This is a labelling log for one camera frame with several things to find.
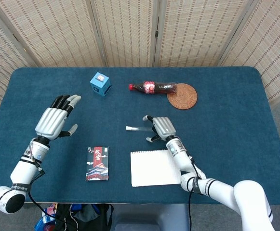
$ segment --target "bag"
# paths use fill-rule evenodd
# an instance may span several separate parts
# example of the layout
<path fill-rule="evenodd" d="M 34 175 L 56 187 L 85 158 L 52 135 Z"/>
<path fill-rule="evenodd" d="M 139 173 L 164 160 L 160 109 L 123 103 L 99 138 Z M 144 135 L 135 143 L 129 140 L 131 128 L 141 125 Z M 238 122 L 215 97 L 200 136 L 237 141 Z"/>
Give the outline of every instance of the bag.
<path fill-rule="evenodd" d="M 112 205 L 85 204 L 82 206 L 82 209 L 77 212 L 70 212 L 71 207 L 72 204 L 57 205 L 55 215 L 57 220 L 54 231 L 77 231 L 77 226 L 78 231 L 109 231 L 111 229 L 112 213 L 114 210 Z M 111 215 L 109 217 L 109 222 L 107 222 L 107 211 L 109 207 L 111 207 Z"/>

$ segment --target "blue cube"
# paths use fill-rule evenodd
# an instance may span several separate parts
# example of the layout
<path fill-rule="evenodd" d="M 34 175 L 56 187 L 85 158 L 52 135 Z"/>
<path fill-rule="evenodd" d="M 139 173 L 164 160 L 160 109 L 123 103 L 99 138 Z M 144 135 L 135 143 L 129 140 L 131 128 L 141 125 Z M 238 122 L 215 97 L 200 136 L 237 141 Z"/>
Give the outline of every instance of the blue cube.
<path fill-rule="evenodd" d="M 96 73 L 90 83 L 94 92 L 102 96 L 105 96 L 111 88 L 110 79 L 99 72 Z"/>

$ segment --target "book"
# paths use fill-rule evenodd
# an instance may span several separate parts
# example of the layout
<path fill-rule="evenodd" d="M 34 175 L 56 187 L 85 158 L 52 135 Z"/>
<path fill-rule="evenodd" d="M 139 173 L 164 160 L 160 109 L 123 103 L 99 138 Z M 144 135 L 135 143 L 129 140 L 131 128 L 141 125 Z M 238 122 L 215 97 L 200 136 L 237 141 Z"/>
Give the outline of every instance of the book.
<path fill-rule="evenodd" d="M 179 184 L 181 172 L 168 150 L 130 153 L 133 187 Z"/>
<path fill-rule="evenodd" d="M 86 181 L 108 180 L 109 147 L 88 147 Z"/>

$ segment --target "round coaster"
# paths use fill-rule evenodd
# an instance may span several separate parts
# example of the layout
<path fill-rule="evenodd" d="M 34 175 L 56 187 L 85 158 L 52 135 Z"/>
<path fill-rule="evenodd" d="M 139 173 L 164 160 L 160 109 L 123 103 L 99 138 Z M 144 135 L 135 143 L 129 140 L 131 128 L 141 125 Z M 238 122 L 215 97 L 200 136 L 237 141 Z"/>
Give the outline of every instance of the round coaster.
<path fill-rule="evenodd" d="M 189 109 L 198 99 L 196 90 L 186 83 L 178 83 L 176 94 L 168 94 L 167 97 L 170 104 L 178 109 Z"/>

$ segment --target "blue table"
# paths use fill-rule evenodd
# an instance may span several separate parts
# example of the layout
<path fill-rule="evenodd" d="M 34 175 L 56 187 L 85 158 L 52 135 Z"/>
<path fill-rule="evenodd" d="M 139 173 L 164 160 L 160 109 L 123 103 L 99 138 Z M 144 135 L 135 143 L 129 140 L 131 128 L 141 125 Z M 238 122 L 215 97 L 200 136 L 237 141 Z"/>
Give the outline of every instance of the blue table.
<path fill-rule="evenodd" d="M 96 72 L 110 77 L 106 97 L 90 86 Z M 165 95 L 129 91 L 129 83 L 144 80 L 190 84 L 198 101 L 189 110 L 178 110 Z M 42 163 L 46 175 L 32 186 L 36 201 L 187 203 L 188 193 L 180 185 L 131 186 L 130 152 L 165 148 L 161 141 L 148 143 L 144 132 L 125 131 L 126 125 L 151 126 L 142 121 L 150 114 L 171 119 L 207 177 L 230 185 L 255 180 L 271 204 L 280 204 L 280 140 L 260 75 L 250 67 L 17 69 L 0 107 L 0 186 L 11 186 L 10 174 L 36 136 L 37 122 L 61 94 L 82 96 L 65 125 L 79 127 L 72 137 L 50 143 Z M 110 147 L 109 181 L 85 181 L 88 146 Z M 215 203 L 199 195 L 192 202 Z"/>

